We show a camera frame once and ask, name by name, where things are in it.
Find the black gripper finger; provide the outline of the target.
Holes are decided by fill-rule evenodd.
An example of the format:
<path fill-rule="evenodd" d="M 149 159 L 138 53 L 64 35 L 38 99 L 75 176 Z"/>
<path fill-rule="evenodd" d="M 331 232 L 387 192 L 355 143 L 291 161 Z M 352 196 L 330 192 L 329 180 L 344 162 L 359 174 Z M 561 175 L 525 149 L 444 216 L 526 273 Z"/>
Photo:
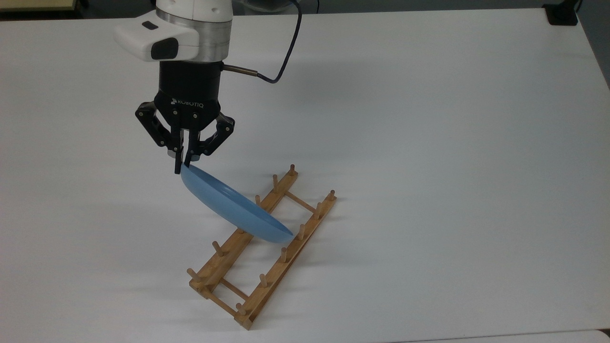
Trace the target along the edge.
<path fill-rule="evenodd" d="M 233 118 L 225 116 L 224 113 L 220 112 L 215 120 L 215 133 L 204 141 L 200 140 L 201 130 L 189 130 L 189 145 L 184 159 L 184 164 L 187 167 L 189 167 L 191 162 L 198 161 L 201 154 L 210 156 L 233 133 L 235 125 Z"/>
<path fill-rule="evenodd" d="M 135 111 L 135 117 L 145 128 L 157 146 L 165 147 L 174 158 L 174 173 L 181 173 L 183 164 L 183 130 L 179 127 L 165 128 L 158 119 L 154 102 L 143 102 Z"/>

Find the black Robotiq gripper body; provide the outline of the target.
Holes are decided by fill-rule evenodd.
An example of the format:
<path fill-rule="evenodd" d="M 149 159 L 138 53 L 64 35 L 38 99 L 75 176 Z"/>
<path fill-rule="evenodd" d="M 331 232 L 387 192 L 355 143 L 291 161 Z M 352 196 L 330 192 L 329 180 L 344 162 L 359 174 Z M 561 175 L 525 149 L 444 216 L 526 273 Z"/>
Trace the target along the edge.
<path fill-rule="evenodd" d="M 220 113 L 221 61 L 161 61 L 158 111 L 172 128 L 202 131 Z"/>

